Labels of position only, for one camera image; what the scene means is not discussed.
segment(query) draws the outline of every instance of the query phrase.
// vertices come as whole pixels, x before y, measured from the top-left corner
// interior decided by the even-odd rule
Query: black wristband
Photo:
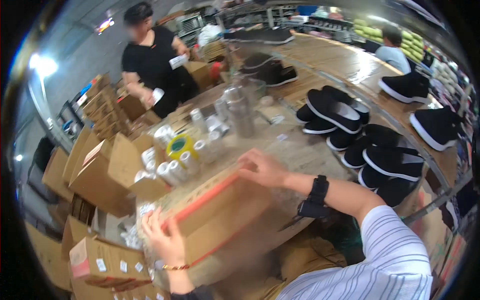
[[[327,181],[327,177],[323,175],[318,175],[318,177],[313,180],[312,191],[308,195],[307,201],[311,201],[319,205],[324,205],[328,186],[329,182]]]

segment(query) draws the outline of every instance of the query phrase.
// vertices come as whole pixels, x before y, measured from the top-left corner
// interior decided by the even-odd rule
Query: striped shirt
[[[425,246],[391,207],[372,209],[360,233],[363,262],[303,274],[276,300],[430,298],[432,275]]]

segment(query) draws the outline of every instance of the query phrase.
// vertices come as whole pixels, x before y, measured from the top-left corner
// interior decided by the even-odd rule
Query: gold bracelet
[[[170,265],[167,265],[167,264],[164,264],[162,266],[162,269],[165,269],[165,270],[169,270],[169,271],[178,271],[178,270],[186,270],[186,269],[189,269],[190,266],[187,265],[187,264],[184,264],[184,265],[181,265],[181,266],[170,266]]]

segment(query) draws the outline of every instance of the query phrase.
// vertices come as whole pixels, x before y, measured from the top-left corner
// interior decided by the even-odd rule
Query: man
[[[256,166],[256,171],[239,170],[243,178],[267,187],[292,189],[355,217],[366,257],[359,264],[344,267],[343,256],[331,243],[308,238],[302,232],[277,251],[283,281],[269,280],[272,284],[260,291],[260,297],[255,293],[255,298],[246,300],[430,298],[433,277],[422,241],[378,195],[353,182],[290,173],[257,149],[242,155],[238,163]],[[159,214],[157,210],[144,216],[142,228],[168,268],[178,269],[167,271],[172,300],[206,299],[204,291],[194,288],[182,269],[185,248],[177,224],[167,220],[166,235]]]
[[[130,94],[142,99],[148,108],[155,105],[153,111],[164,118],[179,103],[195,96],[198,86],[183,66],[172,69],[169,61],[178,55],[190,56],[189,49],[168,29],[152,28],[152,15],[150,4],[140,2],[123,16],[132,41],[123,51],[122,77]],[[156,88],[164,92],[157,103],[153,96]]]
[[[403,72],[403,74],[410,73],[410,65],[400,50],[402,44],[402,32],[395,26],[385,25],[382,29],[384,36],[384,46],[381,46],[375,52],[375,56],[384,62],[392,65],[396,69]]]

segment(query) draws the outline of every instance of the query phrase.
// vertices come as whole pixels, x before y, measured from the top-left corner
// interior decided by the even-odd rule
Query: stack of boxes
[[[108,74],[97,76],[96,82],[85,94],[88,102],[83,107],[84,116],[94,123],[93,129],[99,140],[108,139],[118,132],[129,134],[128,118],[117,103]]]

